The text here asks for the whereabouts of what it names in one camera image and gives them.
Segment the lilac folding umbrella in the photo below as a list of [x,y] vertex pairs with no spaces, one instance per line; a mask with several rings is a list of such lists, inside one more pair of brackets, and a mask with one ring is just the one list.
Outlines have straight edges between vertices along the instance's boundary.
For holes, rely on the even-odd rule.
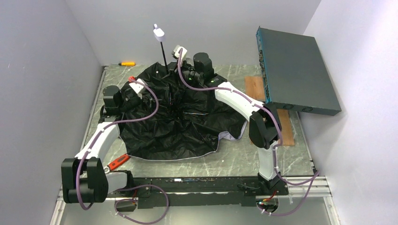
[[129,156],[160,161],[198,158],[216,152],[222,138],[242,136],[244,116],[216,100],[213,91],[189,89],[176,62],[154,63],[138,79],[147,85],[143,102],[120,134]]

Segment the red handled adjustable wrench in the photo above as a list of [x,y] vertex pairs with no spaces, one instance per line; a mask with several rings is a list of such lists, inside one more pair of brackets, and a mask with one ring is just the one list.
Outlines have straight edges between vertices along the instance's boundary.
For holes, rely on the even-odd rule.
[[127,154],[123,154],[117,159],[113,160],[110,162],[107,166],[104,167],[104,172],[109,173],[120,167],[122,164],[124,164],[126,161],[130,159],[130,156]]

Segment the brown wooden board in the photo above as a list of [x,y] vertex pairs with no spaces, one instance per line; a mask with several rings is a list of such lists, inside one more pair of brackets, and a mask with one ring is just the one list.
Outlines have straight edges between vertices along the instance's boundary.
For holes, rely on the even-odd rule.
[[[265,101],[263,80],[260,76],[245,76],[245,93],[259,101]],[[294,135],[291,127],[289,113],[284,109],[277,109],[281,126],[283,146],[294,146]]]

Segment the aluminium frame rail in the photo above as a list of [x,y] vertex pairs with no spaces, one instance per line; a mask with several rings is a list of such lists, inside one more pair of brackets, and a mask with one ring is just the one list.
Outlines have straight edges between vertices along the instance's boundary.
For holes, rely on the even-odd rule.
[[53,225],[338,225],[329,184],[284,186],[259,195],[238,186],[256,186],[255,177],[136,179],[143,185],[135,201],[111,193],[103,203],[83,210],[56,202]]

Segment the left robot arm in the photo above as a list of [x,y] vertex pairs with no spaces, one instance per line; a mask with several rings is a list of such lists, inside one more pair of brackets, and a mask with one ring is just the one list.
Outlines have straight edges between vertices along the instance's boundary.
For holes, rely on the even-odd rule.
[[65,203],[102,203],[109,193],[133,187],[131,172],[108,169],[103,161],[123,131],[125,113],[141,103],[143,91],[144,86],[136,83],[128,84],[125,90],[110,85],[102,91],[104,104],[94,135],[74,158],[61,164]]

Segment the dark teal flat box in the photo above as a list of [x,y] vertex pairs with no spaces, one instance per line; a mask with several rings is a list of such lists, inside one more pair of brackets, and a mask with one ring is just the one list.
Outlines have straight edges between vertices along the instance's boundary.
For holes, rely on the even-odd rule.
[[341,112],[314,37],[259,27],[256,41],[267,104],[328,116]]

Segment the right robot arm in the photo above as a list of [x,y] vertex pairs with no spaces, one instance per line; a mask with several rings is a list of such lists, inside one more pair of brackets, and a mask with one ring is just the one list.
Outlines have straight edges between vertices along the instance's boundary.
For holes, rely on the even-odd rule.
[[194,73],[198,80],[204,81],[199,88],[192,85],[194,77],[184,75],[182,66],[185,59],[183,49],[175,53],[177,70],[181,81],[195,91],[213,91],[216,100],[225,103],[240,113],[249,123],[250,141],[257,147],[259,155],[259,184],[262,189],[272,189],[282,181],[277,165],[276,151],[283,143],[282,128],[276,111],[270,106],[255,100],[235,88],[227,79],[216,74],[207,53],[197,54],[194,61]]

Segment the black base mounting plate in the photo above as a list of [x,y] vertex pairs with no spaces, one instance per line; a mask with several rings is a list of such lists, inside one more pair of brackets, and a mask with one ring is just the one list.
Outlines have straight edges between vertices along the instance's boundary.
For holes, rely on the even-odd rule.
[[170,206],[240,205],[252,207],[261,198],[287,196],[287,184],[262,189],[259,176],[134,178],[137,191],[113,191],[110,198],[134,198],[139,209]]

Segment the orange handled tool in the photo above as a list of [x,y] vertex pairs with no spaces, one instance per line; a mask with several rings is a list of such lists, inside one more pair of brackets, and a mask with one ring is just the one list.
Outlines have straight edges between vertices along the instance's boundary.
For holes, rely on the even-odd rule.
[[120,62],[118,65],[119,66],[133,67],[133,66],[136,65],[136,63],[135,62]]

